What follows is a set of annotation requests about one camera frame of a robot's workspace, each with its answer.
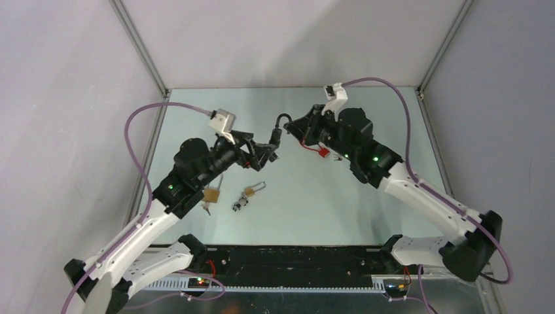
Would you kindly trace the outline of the black Kaijing padlock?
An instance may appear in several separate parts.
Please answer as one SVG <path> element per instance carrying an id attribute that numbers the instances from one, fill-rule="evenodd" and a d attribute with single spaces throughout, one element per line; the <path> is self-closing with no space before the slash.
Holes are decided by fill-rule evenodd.
<path id="1" fill-rule="evenodd" d="M 275 146 L 273 153 L 269 157 L 270 162 L 274 162 L 275 160 L 278 159 L 278 156 L 276 154 L 276 150 L 279 148 L 280 143 L 281 143 L 281 135 L 282 135 L 283 130 L 280 128 L 279 124 L 280 124 L 280 121 L 281 121 L 282 118 L 286 118 L 288 120 L 288 122 L 292 121 L 291 116 L 287 113 L 281 113 L 277 116 L 276 123 L 275 123 L 274 129 L 272 130 L 272 134 L 271 134 L 270 141 L 269 141 L 269 143 L 271 145 Z"/>

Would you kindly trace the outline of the red cable lock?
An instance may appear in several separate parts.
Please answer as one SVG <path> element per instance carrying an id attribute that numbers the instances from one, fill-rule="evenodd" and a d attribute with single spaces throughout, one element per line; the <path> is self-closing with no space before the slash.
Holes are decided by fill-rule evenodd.
<path id="1" fill-rule="evenodd" d="M 301 147 L 303 147 L 306 150 L 310 150 L 310 151 L 318 153 L 318 155 L 322 158 L 327 158 L 329 156 L 329 154 L 331 153 L 331 151 L 327 147 L 324 147 L 323 145 L 320 145 L 320 144 L 317 144 L 316 148 L 309 147 L 306 144 L 306 138 L 305 137 L 302 138 L 302 140 L 300 142 L 300 145 L 301 145 Z"/>

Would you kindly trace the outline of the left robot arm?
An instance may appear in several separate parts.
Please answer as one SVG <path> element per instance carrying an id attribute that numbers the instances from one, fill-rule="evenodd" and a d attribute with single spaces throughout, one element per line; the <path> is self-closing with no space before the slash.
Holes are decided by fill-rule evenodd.
<path id="1" fill-rule="evenodd" d="M 79 295 L 93 313 L 118 313 L 140 290 L 180 270 L 202 271 L 206 247 L 188 234 L 148 260 L 138 257 L 167 229 L 180 221 L 204 197 L 205 187 L 231 165 L 261 170 L 276 160 L 282 131 L 275 128 L 269 143 L 256 143 L 252 133 L 232 131 L 231 138 L 217 136 L 213 147 L 200 138 L 183 142 L 174 166 L 150 196 L 144 211 L 87 260 L 70 260 L 64 271 L 73 288 L 62 312 Z"/>

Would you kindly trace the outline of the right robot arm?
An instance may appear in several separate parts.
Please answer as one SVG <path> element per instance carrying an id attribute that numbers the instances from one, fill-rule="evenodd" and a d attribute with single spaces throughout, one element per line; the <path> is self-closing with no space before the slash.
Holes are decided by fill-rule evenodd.
<path id="1" fill-rule="evenodd" d="M 398 273 L 405 266 L 423 265 L 446 268 L 467 282 L 481 277 L 499 244 L 503 219 L 494 211 L 470 209 L 411 174 L 399 154 L 374 139 L 373 123 L 364 110 L 347 108 L 334 115 L 323 109 L 314 105 L 284 128 L 303 145 L 322 144 L 346 158 L 359 182 L 401 200 L 442 234 L 438 238 L 394 235 L 380 257 L 383 269 Z"/>

